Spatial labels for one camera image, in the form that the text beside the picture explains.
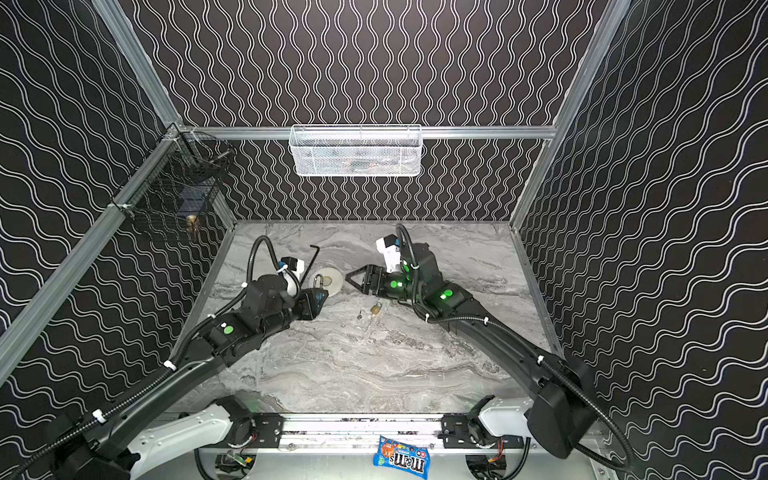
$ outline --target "zip tie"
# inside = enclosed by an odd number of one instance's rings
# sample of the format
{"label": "zip tie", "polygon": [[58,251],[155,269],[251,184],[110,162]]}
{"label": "zip tie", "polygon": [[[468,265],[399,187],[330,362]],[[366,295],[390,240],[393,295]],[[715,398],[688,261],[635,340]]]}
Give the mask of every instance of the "zip tie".
{"label": "zip tie", "polygon": [[102,425],[107,423],[107,419],[104,418],[104,413],[101,412],[101,409],[95,409],[93,412],[91,412],[91,415],[93,415],[94,418],[98,420],[98,422]]}

